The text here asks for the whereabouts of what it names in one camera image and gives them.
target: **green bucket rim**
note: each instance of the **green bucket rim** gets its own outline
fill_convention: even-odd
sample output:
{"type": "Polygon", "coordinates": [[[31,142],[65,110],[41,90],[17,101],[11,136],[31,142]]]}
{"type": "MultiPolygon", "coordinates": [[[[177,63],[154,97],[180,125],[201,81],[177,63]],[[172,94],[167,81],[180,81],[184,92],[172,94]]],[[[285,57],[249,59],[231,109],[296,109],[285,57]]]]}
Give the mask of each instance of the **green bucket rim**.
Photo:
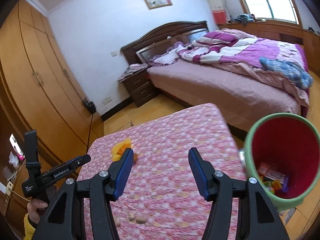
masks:
{"type": "Polygon", "coordinates": [[[254,172],[254,177],[256,177],[256,179],[259,181],[259,183],[262,185],[262,187],[265,189],[265,192],[267,193],[267,195],[269,196],[269,198],[271,199],[272,202],[282,202],[284,204],[293,204],[296,202],[301,202],[301,200],[303,200],[310,192],[311,190],[314,188],[314,186],[316,185],[319,177],[320,177],[320,162],[319,162],[319,166],[318,166],[318,172],[313,180],[313,182],[311,183],[311,185],[305,190],[305,192],[303,192],[301,195],[295,197],[295,198],[290,198],[290,199],[285,199],[285,198],[280,198],[277,197],[273,194],[271,194],[266,187],[263,185],[263,182],[260,180],[257,169],[254,165],[254,161],[252,158],[252,151],[251,151],[251,145],[252,145],[252,139],[253,136],[255,135],[256,130],[266,121],[270,120],[270,119],[275,119],[275,118],[280,118],[280,117],[288,117],[288,118],[293,118],[296,119],[298,121],[301,121],[303,123],[305,123],[306,125],[308,125],[311,130],[313,131],[314,135],[316,136],[316,139],[318,141],[318,146],[319,146],[319,150],[320,150],[320,136],[319,133],[316,129],[316,127],[314,127],[314,125],[307,120],[306,118],[297,115],[297,114],[291,114],[291,113],[276,113],[276,114],[269,114],[265,117],[262,117],[259,121],[257,121],[249,130],[246,138],[245,138],[245,142],[244,142],[244,157],[245,157],[245,164],[247,169],[249,168],[251,171],[254,172]]]}

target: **curtain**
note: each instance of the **curtain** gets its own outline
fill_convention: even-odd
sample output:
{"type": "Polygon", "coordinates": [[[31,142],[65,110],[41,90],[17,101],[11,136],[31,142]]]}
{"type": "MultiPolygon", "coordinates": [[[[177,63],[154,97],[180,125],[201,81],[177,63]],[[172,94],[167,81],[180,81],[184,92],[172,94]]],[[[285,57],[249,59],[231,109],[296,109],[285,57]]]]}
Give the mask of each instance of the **curtain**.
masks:
{"type": "Polygon", "coordinates": [[[208,0],[208,2],[216,24],[224,24],[230,19],[225,6],[225,0],[208,0]]]}

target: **yellow plush toy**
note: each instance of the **yellow plush toy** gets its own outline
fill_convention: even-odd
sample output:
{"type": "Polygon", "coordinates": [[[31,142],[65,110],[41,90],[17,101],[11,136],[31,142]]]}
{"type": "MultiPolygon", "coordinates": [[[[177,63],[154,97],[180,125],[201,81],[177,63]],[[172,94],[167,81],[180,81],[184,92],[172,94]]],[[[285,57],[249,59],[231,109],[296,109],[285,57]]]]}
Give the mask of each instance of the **yellow plush toy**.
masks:
{"type": "MultiPolygon", "coordinates": [[[[125,149],[131,148],[131,145],[132,143],[130,138],[127,138],[124,141],[119,142],[115,146],[113,146],[113,148],[111,149],[112,161],[113,162],[119,161],[125,149]]],[[[133,162],[135,163],[137,160],[138,160],[138,154],[135,153],[133,162]]]]}

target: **white wall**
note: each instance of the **white wall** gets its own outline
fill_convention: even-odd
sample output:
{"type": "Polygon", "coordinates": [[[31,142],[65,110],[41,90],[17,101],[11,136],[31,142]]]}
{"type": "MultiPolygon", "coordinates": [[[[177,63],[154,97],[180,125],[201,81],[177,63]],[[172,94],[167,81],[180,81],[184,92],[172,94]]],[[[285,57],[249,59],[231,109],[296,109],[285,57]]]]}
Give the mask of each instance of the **white wall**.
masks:
{"type": "Polygon", "coordinates": [[[119,55],[122,46],[168,22],[206,20],[211,31],[218,29],[207,0],[171,1],[172,6],[149,10],[144,0],[71,0],[49,15],[69,67],[100,114],[129,97],[116,81],[128,67],[119,55]]]}
{"type": "MultiPolygon", "coordinates": [[[[302,21],[302,27],[304,29],[308,29],[309,25],[311,25],[315,31],[319,31],[319,25],[317,24],[316,20],[312,16],[311,12],[304,4],[302,0],[294,0],[297,4],[298,11],[300,13],[300,18],[302,21]]],[[[244,11],[242,9],[241,3],[239,0],[226,0],[227,9],[232,15],[233,18],[236,18],[240,14],[243,14],[244,11]]]]}

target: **yellow cloth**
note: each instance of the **yellow cloth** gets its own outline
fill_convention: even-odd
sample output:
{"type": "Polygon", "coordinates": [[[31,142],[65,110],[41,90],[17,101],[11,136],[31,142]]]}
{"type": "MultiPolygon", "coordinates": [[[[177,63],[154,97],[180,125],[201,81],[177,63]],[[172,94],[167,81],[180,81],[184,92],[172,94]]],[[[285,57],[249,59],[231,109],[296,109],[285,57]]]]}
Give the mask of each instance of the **yellow cloth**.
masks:
{"type": "Polygon", "coordinates": [[[125,139],[122,142],[117,143],[113,148],[111,149],[111,154],[112,154],[112,161],[116,162],[119,161],[121,156],[124,153],[124,150],[126,148],[131,148],[131,140],[130,138],[125,139]]]}
{"type": "Polygon", "coordinates": [[[29,221],[28,221],[28,214],[26,214],[24,216],[24,232],[25,232],[25,237],[23,238],[23,240],[31,240],[33,237],[33,234],[35,233],[36,229],[30,225],[29,221]]]}

